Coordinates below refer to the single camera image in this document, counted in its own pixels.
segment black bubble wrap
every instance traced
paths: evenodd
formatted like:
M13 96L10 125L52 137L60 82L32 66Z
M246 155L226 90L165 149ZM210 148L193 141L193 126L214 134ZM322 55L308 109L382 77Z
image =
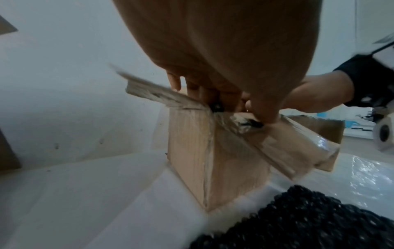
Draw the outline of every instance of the black bubble wrap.
M296 185L226 233L201 235L189 248L394 248L394 221Z

